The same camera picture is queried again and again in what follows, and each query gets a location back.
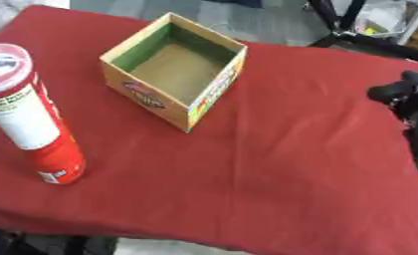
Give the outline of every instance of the can lid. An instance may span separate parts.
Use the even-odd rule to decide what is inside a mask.
[[[33,69],[29,53],[20,46],[0,44],[0,92],[25,80]]]

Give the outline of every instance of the red tablecloth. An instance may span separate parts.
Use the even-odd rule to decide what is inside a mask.
[[[418,255],[418,171],[366,89],[418,64],[249,43],[191,134],[105,86],[99,55],[146,23],[31,7],[0,42],[33,55],[88,160],[45,184],[0,132],[0,227],[148,235],[256,254]]]

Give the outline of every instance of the box logo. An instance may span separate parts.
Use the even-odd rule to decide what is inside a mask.
[[[142,86],[133,82],[124,82],[123,86],[129,89],[136,99],[148,108],[159,108],[164,109],[165,105],[155,97],[152,92],[149,92]]]

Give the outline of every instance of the red cylindrical can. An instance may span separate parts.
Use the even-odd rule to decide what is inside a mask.
[[[34,69],[28,52],[0,44],[0,128],[49,183],[70,183],[84,157]]]

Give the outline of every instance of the open box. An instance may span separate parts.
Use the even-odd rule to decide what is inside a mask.
[[[106,84],[190,131],[243,68],[247,47],[168,13],[101,56]]]

